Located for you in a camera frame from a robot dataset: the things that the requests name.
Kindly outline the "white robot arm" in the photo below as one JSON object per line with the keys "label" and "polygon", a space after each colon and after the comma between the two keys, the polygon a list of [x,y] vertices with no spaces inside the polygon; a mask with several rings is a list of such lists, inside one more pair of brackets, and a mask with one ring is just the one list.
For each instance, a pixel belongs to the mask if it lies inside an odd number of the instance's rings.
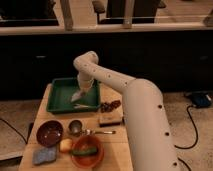
{"label": "white robot arm", "polygon": [[133,171],[181,171],[159,88],[147,79],[99,66],[98,61],[94,51],[74,59],[78,85],[88,92],[96,79],[122,95]]}

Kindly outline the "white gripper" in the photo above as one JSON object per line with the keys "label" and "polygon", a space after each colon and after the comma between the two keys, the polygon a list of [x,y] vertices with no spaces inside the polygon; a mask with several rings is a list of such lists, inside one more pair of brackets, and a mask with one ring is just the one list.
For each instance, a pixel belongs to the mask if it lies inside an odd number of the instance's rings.
{"label": "white gripper", "polygon": [[94,83],[94,79],[85,80],[80,75],[77,76],[78,85],[81,91],[88,92]]}

